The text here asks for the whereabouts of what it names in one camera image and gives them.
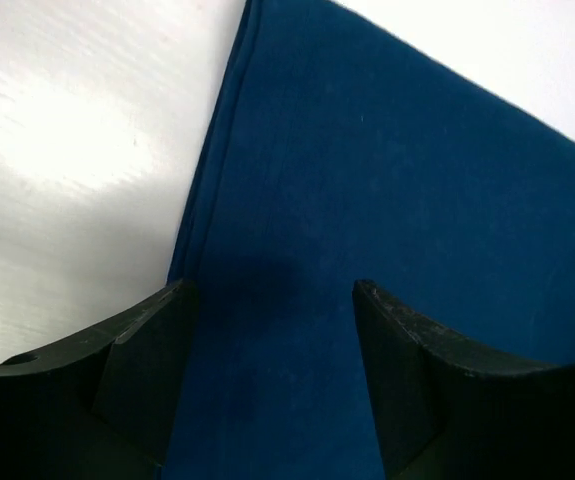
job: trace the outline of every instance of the white background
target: white background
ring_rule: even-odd
[[[575,0],[341,3],[575,140]],[[0,0],[0,361],[165,283],[243,0]]]

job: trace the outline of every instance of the navy blue textile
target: navy blue textile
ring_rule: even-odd
[[[324,0],[249,0],[170,280],[201,320],[163,478],[383,478],[351,288],[575,361],[575,144]]]

